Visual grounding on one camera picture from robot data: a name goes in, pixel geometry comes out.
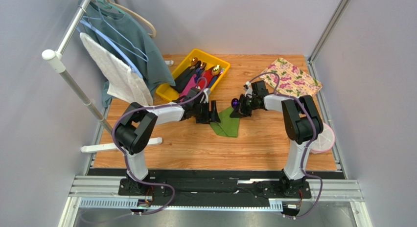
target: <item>pink floral fabric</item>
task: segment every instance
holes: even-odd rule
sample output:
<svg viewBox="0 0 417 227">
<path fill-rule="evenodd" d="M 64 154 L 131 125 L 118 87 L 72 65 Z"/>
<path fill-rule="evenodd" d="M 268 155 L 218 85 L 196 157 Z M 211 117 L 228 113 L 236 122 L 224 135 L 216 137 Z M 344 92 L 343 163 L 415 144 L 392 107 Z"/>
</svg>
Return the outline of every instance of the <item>pink floral fabric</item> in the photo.
<svg viewBox="0 0 417 227">
<path fill-rule="evenodd" d="M 274 74 L 265 74 L 260 78 L 273 88 L 275 88 L 279 81 L 277 91 L 282 94 L 292 96 L 315 96 L 323 87 L 323 85 L 316 79 L 313 79 L 311 75 L 300 70 L 283 58 L 278 58 L 270 64 L 268 68 L 262 71 L 262 73 L 265 72 L 277 73 L 279 75 L 279 80 Z"/>
</svg>

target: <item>white wall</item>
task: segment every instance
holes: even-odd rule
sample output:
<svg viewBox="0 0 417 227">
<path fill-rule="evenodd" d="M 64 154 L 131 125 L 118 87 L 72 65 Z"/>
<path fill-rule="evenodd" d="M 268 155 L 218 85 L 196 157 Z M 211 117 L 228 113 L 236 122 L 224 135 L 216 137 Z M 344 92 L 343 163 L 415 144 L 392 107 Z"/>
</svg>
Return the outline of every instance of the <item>white wall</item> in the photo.
<svg viewBox="0 0 417 227">
<path fill-rule="evenodd" d="M 340 0 L 120 0 L 157 30 L 162 53 L 310 55 Z"/>
<path fill-rule="evenodd" d="M 373 225 L 415 226 L 417 0 L 352 0 L 315 67 Z"/>
<path fill-rule="evenodd" d="M 2 0 L 0 226 L 57 226 L 98 123 L 41 58 L 55 49 L 78 0 Z M 101 107 L 104 82 L 75 35 L 63 62 Z"/>
</svg>

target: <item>white rack pole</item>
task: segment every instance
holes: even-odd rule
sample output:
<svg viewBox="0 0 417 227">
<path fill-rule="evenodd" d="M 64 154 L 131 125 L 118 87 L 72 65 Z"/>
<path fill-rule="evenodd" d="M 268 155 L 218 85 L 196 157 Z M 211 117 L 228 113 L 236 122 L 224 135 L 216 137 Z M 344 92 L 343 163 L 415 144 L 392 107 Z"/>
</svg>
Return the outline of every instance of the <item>white rack pole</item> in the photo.
<svg viewBox="0 0 417 227">
<path fill-rule="evenodd" d="M 67 68 L 61 62 L 62 54 L 65 51 L 65 48 L 68 45 L 68 42 L 71 39 L 72 34 L 74 33 L 75 29 L 80 22 L 85 9 L 89 5 L 91 0 L 83 0 L 79 5 L 77 11 L 75 12 L 74 17 L 71 20 L 70 25 L 68 26 L 65 34 L 62 38 L 61 43 L 59 44 L 56 51 L 53 50 L 45 50 L 42 53 L 42 57 L 44 60 L 48 61 L 48 63 L 55 69 L 55 71 L 60 74 L 60 76 L 65 80 L 65 82 L 72 88 L 72 90 L 77 94 L 77 96 L 83 101 L 84 105 L 90 110 L 90 112 L 98 119 L 100 124 L 106 129 L 110 134 L 112 133 L 112 127 L 110 126 L 109 122 L 104 118 L 104 116 L 98 111 L 95 105 L 91 102 L 91 100 L 87 97 L 87 95 L 83 92 L 83 90 L 78 86 L 78 84 L 74 81 L 71 75 L 68 73 Z"/>
</svg>

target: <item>yellow tray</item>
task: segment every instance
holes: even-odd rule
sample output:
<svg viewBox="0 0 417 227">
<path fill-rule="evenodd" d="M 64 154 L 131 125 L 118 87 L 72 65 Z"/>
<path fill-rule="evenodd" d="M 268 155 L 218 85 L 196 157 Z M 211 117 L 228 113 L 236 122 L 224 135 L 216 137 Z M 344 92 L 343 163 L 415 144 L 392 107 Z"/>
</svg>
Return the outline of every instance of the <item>yellow tray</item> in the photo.
<svg viewBox="0 0 417 227">
<path fill-rule="evenodd" d="M 217 81 L 211 86 L 210 90 L 213 92 L 217 84 L 225 77 L 227 71 L 230 69 L 230 63 L 223 61 L 220 58 L 217 58 L 213 55 L 210 55 L 206 52 L 203 52 L 197 48 L 193 49 L 185 59 L 175 68 L 172 72 L 172 76 L 176 79 L 187 67 L 190 66 L 190 59 L 196 57 L 199 61 L 207 63 L 206 69 L 210 69 L 212 66 L 220 65 L 220 68 L 224 68 L 224 72 L 220 75 Z M 175 91 L 168 83 L 161 84 L 157 90 L 156 94 L 160 96 L 164 101 L 171 102 L 178 99 L 180 94 Z"/>
</svg>

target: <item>white towel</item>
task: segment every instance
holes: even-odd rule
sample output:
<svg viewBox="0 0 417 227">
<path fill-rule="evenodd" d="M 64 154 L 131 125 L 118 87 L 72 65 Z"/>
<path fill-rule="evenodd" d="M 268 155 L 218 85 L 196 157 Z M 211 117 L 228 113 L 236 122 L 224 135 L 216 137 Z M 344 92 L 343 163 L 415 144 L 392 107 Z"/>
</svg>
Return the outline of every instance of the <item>white towel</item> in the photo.
<svg viewBox="0 0 417 227">
<path fill-rule="evenodd" d="M 90 56 L 110 82 L 107 94 L 129 103 L 138 102 L 143 106 L 152 106 L 151 93 L 138 74 L 132 72 L 128 65 L 96 43 L 86 33 L 80 33 L 80 38 Z"/>
</svg>

